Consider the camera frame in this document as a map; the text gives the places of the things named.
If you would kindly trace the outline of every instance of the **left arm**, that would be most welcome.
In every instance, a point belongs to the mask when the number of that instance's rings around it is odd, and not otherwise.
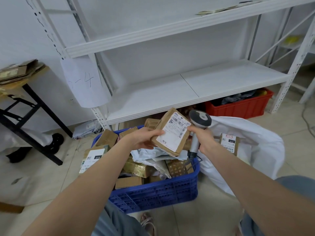
[[[142,128],[122,138],[62,191],[22,236],[91,235],[130,152],[148,145],[162,130]]]

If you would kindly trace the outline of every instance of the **red crate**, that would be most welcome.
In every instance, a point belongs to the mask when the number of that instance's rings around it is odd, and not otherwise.
[[[205,102],[206,112],[211,116],[228,116],[238,118],[253,118],[264,114],[265,107],[273,92],[267,91],[266,95],[241,100],[236,103],[228,103],[215,107],[210,101]]]

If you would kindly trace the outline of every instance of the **blue crate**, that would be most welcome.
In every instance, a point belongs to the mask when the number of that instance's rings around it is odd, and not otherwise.
[[[114,132],[120,134],[126,130],[128,128]],[[101,134],[93,140],[92,146],[100,136]],[[200,170],[197,159],[194,159],[193,165],[194,172],[191,174],[113,190],[109,200],[127,214],[194,200],[198,195],[197,181]]]

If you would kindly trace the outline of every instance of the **tile floor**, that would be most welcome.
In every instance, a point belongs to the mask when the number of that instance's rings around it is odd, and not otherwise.
[[[299,174],[315,179],[315,139],[301,118],[303,105],[297,103],[299,98],[299,94],[290,91],[277,113],[265,113],[250,121],[283,138],[286,162],[278,176]],[[315,125],[314,106],[314,101],[309,102],[305,112],[311,126]],[[129,121],[124,123],[124,127],[143,124],[144,120]],[[6,157],[0,158],[0,201],[26,206],[21,214],[0,213],[0,235],[21,235],[36,216],[76,179],[83,152],[91,146],[92,140],[93,137],[81,140],[66,137],[57,153],[64,161],[62,166],[57,166],[36,150],[17,164],[10,164]],[[160,235],[231,235],[241,216],[237,199],[222,192],[202,174],[198,188],[199,195],[194,201],[151,210]]]

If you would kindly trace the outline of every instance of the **left hand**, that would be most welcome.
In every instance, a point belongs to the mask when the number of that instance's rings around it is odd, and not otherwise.
[[[126,136],[124,136],[120,141],[127,141],[131,144],[132,150],[137,150],[140,148],[153,149],[153,144],[150,139],[153,136],[163,135],[164,131],[159,129],[151,129],[148,127],[143,127],[137,131],[134,131]]]

